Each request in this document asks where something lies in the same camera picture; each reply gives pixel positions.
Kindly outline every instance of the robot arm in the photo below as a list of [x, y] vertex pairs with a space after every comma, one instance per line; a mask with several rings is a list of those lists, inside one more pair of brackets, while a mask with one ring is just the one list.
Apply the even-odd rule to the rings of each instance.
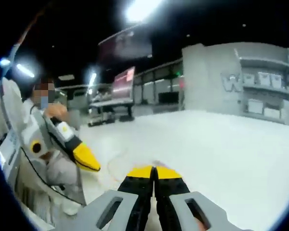
[[198, 192], [190, 192], [181, 176], [165, 167], [131, 171], [117, 191], [109, 190], [78, 212], [75, 220], [62, 220], [54, 231], [144, 231], [155, 185], [157, 212], [163, 231], [200, 231], [196, 218], [208, 231], [241, 231], [226, 212]]
[[27, 152], [36, 157], [55, 148], [84, 170], [101, 169], [90, 149], [75, 135], [66, 122], [54, 117], [47, 118], [40, 111], [31, 114], [27, 127], [22, 131], [22, 140]]

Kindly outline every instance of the dark ceiling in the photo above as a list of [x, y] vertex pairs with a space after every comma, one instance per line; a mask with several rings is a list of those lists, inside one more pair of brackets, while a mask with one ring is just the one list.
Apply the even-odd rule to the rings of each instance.
[[[98, 43], [132, 26], [124, 15], [131, 2], [52, 1], [32, 26], [16, 59], [39, 64], [39, 72], [55, 77], [76, 77], [75, 81], [58, 81], [58, 86], [85, 83], [84, 76], [90, 68], [99, 70], [102, 82], [111, 82], [127, 64], [107, 70], [98, 67]], [[178, 59], [183, 47], [196, 43], [252, 41], [289, 47], [286, 1], [166, 0], [150, 17], [148, 25], [153, 58], [128, 63], [136, 65], [137, 72]]]

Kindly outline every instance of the yellow tip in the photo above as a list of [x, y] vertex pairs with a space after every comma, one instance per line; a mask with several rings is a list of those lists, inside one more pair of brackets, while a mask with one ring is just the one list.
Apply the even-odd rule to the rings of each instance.
[[158, 179], [159, 180], [182, 178], [180, 176], [180, 174], [178, 174], [176, 171], [174, 171], [172, 169], [168, 169], [166, 167], [161, 167], [161, 166], [157, 166], [156, 169], [158, 171]]
[[87, 171], [98, 172], [101, 170], [100, 163], [96, 160], [95, 156], [84, 143], [80, 143], [73, 151], [76, 165], [81, 169]]
[[133, 168], [127, 176], [128, 177], [139, 177], [139, 178], [150, 178], [152, 166], [146, 166], [141, 168]]

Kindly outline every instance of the hand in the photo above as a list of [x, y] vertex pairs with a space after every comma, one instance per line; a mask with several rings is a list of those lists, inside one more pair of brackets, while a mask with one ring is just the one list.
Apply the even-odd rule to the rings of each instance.
[[50, 118], [56, 117], [61, 121], [68, 122], [67, 108], [60, 103], [49, 103], [45, 109], [44, 114]]
[[199, 227], [200, 231], [206, 231], [207, 229], [204, 226], [204, 224], [202, 224], [202, 222], [200, 220], [198, 220], [197, 218], [195, 218], [195, 219], [196, 219], [196, 222], [198, 224], [198, 227]]

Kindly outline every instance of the gray uniform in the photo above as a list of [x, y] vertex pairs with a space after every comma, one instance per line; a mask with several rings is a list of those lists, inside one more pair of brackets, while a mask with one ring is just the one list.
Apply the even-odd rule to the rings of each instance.
[[[24, 102], [26, 112], [25, 121], [29, 119], [30, 112], [39, 110], [34, 107], [33, 102], [28, 99]], [[81, 204], [85, 204], [82, 192], [79, 168], [62, 154], [59, 150], [53, 150], [52, 156], [47, 164], [47, 182], [52, 186], [63, 186], [63, 193]]]

